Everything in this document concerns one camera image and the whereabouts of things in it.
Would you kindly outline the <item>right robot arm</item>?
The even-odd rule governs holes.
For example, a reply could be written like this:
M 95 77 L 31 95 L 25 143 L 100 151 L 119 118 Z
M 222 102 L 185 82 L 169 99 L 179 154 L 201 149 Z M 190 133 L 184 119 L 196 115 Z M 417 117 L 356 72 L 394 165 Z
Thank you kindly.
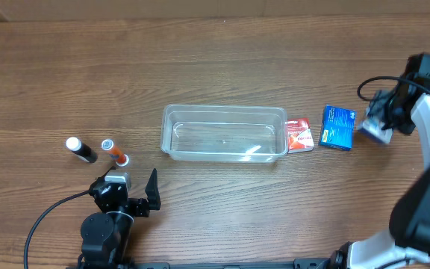
M 424 171 L 395 204 L 389 226 L 364 241 L 347 242 L 321 268 L 401 268 L 430 263 L 430 87 L 410 109 Z

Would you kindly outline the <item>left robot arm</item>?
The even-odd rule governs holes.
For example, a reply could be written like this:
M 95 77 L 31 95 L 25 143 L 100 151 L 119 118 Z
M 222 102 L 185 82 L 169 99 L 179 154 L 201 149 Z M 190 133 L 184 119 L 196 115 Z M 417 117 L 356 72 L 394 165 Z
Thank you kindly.
M 129 173 L 111 167 L 89 187 L 100 212 L 88 216 L 81 224 L 81 268 L 135 268 L 125 256 L 131 228 L 137 217 L 148 217 L 161 208 L 158 172 L 154 169 L 147 182 L 145 198 L 130 198 Z

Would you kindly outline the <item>blue VapoDrops box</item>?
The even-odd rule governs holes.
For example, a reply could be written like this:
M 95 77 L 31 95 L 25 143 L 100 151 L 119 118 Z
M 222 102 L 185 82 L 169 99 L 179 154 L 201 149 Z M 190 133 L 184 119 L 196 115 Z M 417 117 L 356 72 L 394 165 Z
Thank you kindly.
M 353 144 L 355 118 L 356 111 L 326 105 L 319 145 L 349 151 Z

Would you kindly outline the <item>white medicine box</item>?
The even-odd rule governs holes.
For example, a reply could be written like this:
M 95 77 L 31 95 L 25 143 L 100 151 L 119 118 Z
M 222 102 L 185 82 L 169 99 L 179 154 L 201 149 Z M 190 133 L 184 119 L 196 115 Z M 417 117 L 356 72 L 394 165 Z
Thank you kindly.
M 358 124 L 357 131 L 376 143 L 388 144 L 393 130 L 384 129 L 385 123 L 378 117 L 365 116 Z

